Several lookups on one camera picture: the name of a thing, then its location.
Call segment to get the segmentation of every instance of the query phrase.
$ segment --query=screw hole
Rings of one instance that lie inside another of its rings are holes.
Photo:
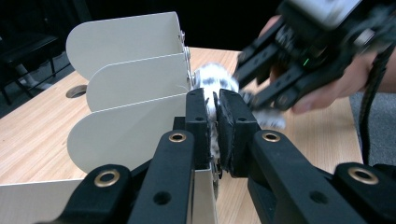
[[[323,203],[326,204],[329,202],[329,200],[327,199],[326,195],[324,195],[323,193],[319,192],[319,191],[312,191],[309,193],[309,198],[311,198],[312,201],[314,201],[315,203]]]
[[[114,185],[119,179],[120,173],[117,170],[104,170],[94,179],[94,184],[96,187],[105,188]]]
[[[187,136],[183,133],[173,133],[169,136],[171,142],[183,142],[186,138]]]
[[[278,142],[278,141],[280,140],[279,135],[274,134],[274,133],[264,133],[264,134],[262,135],[262,138],[263,138],[265,141],[268,141],[268,142]]]
[[[160,191],[154,195],[154,202],[158,205],[165,205],[171,201],[171,194],[166,191]]]
[[[376,185],[379,182],[375,174],[360,167],[350,167],[347,172],[352,178],[363,184]]]

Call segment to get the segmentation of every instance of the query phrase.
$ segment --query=white divider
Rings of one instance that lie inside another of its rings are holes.
[[[88,106],[93,112],[186,93],[187,63],[179,53],[108,65],[88,84]]]
[[[67,37],[70,63],[91,80],[99,69],[123,63],[183,52],[176,12],[89,21]]]
[[[174,118],[185,116],[185,107],[186,94],[180,94],[93,112],[70,132],[70,158],[86,173],[109,163],[133,170],[152,159]]]

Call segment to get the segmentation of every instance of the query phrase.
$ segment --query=black cable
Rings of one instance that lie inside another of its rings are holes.
[[[361,155],[363,163],[368,165],[370,158],[370,130],[369,117],[370,110],[378,90],[379,84],[387,70],[387,63],[395,48],[395,44],[391,44],[383,52],[378,53],[373,61],[373,68],[370,70],[367,80],[367,88],[361,100],[361,111],[359,114],[359,128],[361,132]]]

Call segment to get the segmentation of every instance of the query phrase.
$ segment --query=wooden surface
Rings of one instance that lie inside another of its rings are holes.
[[[230,73],[237,51],[191,48],[191,70],[208,62],[223,64]],[[74,72],[0,119],[0,184],[75,179],[85,176],[70,160],[66,139],[72,127],[91,113],[85,95],[66,93],[88,81]],[[248,86],[259,89],[254,84]],[[285,113],[282,130],[317,167],[333,172],[341,162],[361,162],[358,136],[348,99],[301,116]],[[260,223],[246,179],[225,174],[217,200],[219,223]]]

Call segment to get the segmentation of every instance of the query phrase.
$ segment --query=person's hand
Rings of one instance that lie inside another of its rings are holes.
[[[278,19],[279,16],[271,18],[262,28],[260,35],[263,35]],[[295,114],[303,114],[313,109],[325,108],[338,98],[348,97],[357,91],[363,91],[374,58],[374,53],[356,56],[341,78],[308,93],[291,108],[291,111]],[[281,75],[282,68],[277,65],[273,66],[270,82]]]

